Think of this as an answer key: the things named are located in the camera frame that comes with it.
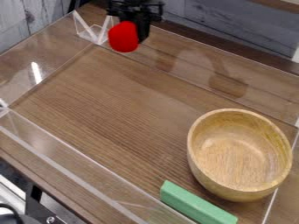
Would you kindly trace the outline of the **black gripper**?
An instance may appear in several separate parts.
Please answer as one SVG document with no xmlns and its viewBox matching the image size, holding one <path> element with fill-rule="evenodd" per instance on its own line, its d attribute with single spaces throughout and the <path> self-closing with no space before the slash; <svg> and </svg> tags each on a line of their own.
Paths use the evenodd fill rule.
<svg viewBox="0 0 299 224">
<path fill-rule="evenodd" d="M 144 17 L 160 21 L 164 14 L 163 0 L 107 0 L 107 14 L 119 17 L 120 20 L 135 20 Z M 136 32 L 139 42 L 143 43 L 149 36 L 151 23 L 147 20 L 136 20 Z"/>
</svg>

